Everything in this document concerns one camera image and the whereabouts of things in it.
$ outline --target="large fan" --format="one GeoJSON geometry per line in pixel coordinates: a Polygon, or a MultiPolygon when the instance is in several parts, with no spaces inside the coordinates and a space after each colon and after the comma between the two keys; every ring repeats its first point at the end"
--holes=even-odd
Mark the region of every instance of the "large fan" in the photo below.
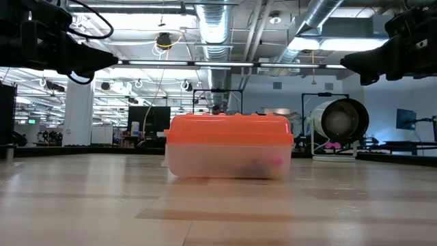
{"type": "Polygon", "coordinates": [[[354,161],[357,141],[369,126],[369,114],[359,101],[350,98],[324,102],[308,118],[311,126],[311,152],[315,161],[354,161]],[[314,130],[322,136],[342,144],[352,144],[352,156],[315,154],[314,130]]]}

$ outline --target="white stand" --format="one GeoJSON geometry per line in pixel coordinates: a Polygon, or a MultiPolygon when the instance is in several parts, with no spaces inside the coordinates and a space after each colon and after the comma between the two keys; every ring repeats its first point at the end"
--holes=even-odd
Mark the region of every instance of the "white stand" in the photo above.
{"type": "Polygon", "coordinates": [[[328,161],[328,162],[346,162],[353,163],[355,162],[358,141],[355,141],[352,144],[353,153],[351,156],[339,156],[338,154],[316,154],[314,152],[314,122],[313,118],[309,118],[310,126],[311,126],[311,153],[313,154],[313,161],[328,161]]]}

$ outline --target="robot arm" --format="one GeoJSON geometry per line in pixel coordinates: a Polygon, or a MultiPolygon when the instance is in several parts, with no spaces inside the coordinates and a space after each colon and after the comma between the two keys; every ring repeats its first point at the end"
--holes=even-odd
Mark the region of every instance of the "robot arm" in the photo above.
{"type": "Polygon", "coordinates": [[[0,66],[74,73],[91,82],[95,71],[115,65],[118,58],[77,44],[68,35],[72,16],[62,8],[66,0],[57,5],[58,0],[0,0],[0,66]]]}
{"type": "Polygon", "coordinates": [[[389,81],[437,72],[437,1],[398,14],[385,25],[390,40],[380,48],[346,55],[341,65],[360,74],[370,85],[385,74],[389,81]]]}

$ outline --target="monitor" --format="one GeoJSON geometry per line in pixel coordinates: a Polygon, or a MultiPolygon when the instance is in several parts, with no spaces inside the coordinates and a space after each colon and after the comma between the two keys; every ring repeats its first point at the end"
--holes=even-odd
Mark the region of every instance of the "monitor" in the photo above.
{"type": "Polygon", "coordinates": [[[405,109],[397,109],[396,129],[416,130],[416,112],[405,109]]]}
{"type": "MultiPolygon", "coordinates": [[[[128,112],[128,131],[132,122],[139,122],[139,131],[143,131],[143,122],[148,106],[131,106],[128,112]]],[[[145,123],[146,132],[163,132],[170,128],[171,107],[152,107],[145,123]]]]}

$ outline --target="pink object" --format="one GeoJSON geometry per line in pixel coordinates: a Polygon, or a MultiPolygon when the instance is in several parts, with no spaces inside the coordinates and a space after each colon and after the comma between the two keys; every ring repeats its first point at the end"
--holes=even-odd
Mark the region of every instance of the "pink object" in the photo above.
{"type": "Polygon", "coordinates": [[[338,149],[341,149],[341,144],[340,143],[331,143],[331,142],[329,142],[329,143],[327,143],[326,145],[325,145],[325,148],[328,148],[328,149],[331,149],[331,148],[335,148],[336,150],[338,150],[338,149]]]}

